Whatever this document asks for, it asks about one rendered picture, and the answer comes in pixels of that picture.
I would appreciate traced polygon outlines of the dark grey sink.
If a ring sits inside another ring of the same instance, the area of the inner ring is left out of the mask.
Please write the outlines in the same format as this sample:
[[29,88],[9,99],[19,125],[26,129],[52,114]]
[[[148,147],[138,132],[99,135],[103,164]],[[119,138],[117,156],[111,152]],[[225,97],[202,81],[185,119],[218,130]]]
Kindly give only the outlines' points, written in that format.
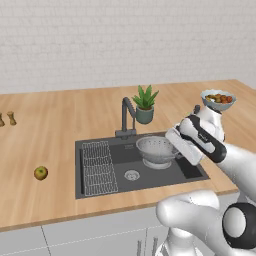
[[[89,198],[85,196],[84,174],[82,161],[82,144],[90,142],[107,141],[114,166],[118,185],[116,193],[130,192],[141,189],[182,184],[207,180],[208,175],[200,164],[192,166],[184,157],[178,156],[167,169],[152,169],[147,167],[136,147],[136,141],[144,134],[132,136],[126,140],[120,138],[99,138],[75,142],[75,195],[77,199]],[[124,177],[128,170],[136,170],[140,178],[129,181]]]

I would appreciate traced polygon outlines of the white metal colander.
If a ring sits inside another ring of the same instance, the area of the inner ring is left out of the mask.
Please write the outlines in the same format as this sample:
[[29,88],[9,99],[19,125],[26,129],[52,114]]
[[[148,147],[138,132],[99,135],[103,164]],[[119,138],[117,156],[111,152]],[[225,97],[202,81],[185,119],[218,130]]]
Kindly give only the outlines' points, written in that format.
[[167,169],[179,151],[162,136],[146,136],[136,141],[143,163],[152,169]]

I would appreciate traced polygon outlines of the grey cupboard door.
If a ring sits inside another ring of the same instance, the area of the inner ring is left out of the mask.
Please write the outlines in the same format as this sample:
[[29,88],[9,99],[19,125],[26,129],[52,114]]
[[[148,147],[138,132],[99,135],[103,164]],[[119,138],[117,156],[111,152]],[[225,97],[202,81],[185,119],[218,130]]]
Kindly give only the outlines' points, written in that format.
[[127,211],[43,226],[51,256],[152,256],[153,237],[157,247],[167,229],[156,218],[155,208]]
[[239,195],[240,195],[240,193],[236,192],[236,193],[219,195],[218,198],[219,198],[220,204],[229,205],[229,204],[236,202]]
[[45,247],[40,227],[0,232],[0,255]]

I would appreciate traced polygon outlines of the dark grey sink faucet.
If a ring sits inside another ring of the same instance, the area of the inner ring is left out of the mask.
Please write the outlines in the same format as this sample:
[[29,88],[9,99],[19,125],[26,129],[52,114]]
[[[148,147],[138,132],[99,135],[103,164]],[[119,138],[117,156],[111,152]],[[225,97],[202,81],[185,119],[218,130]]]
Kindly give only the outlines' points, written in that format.
[[[132,128],[127,128],[127,113],[130,113],[132,117]],[[122,100],[122,126],[120,130],[115,131],[115,137],[120,138],[122,140],[126,140],[131,136],[135,136],[137,134],[135,128],[136,122],[136,112],[133,108],[133,105],[128,97],[124,97]]]

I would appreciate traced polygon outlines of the green yellow apple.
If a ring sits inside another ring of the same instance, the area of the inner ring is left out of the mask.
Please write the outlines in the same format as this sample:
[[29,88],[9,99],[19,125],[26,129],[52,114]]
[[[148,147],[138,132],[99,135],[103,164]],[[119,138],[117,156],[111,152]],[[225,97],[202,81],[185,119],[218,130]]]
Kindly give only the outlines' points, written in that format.
[[48,169],[45,166],[39,166],[34,170],[34,177],[42,181],[48,176]]

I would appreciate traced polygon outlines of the green plant in grey pot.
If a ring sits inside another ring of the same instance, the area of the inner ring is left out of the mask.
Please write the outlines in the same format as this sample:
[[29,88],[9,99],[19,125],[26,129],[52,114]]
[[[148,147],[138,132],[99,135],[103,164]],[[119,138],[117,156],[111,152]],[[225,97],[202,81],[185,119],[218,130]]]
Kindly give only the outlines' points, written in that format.
[[138,86],[138,94],[132,97],[136,103],[136,120],[141,124],[149,124],[154,116],[154,104],[158,91],[152,92],[152,86],[149,85],[143,89],[141,85]]

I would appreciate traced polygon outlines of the round metal sink drain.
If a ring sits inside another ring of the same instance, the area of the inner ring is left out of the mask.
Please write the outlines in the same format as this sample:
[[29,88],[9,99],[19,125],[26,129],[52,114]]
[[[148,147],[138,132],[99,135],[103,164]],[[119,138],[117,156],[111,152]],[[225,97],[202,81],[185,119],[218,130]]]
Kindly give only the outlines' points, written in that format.
[[136,181],[140,178],[140,174],[136,170],[128,170],[125,172],[124,177],[129,181]]

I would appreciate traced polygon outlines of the pale blue fruit bowl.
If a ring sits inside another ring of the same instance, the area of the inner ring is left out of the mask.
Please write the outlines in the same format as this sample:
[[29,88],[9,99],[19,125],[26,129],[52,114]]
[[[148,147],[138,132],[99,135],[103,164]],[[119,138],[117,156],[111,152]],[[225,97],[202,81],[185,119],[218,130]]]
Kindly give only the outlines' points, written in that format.
[[[207,96],[207,95],[215,95],[215,102],[207,101],[205,99],[205,96]],[[231,96],[232,97],[232,102],[223,104],[220,100],[220,97],[222,95]],[[229,109],[236,101],[236,97],[234,95],[232,95],[231,93],[226,92],[226,91],[222,91],[222,90],[216,90],[216,89],[205,90],[200,94],[200,96],[201,96],[202,101],[203,101],[205,106],[211,107],[212,109],[214,109],[216,111],[220,111],[220,112]]]

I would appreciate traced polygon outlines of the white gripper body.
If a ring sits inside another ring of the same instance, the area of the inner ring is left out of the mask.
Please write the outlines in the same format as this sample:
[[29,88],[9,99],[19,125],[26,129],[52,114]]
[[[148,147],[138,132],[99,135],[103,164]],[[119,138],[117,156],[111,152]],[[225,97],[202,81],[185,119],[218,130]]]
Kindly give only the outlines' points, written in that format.
[[191,165],[196,166],[200,163],[203,153],[196,146],[182,139],[175,128],[170,128],[166,132],[165,137]]

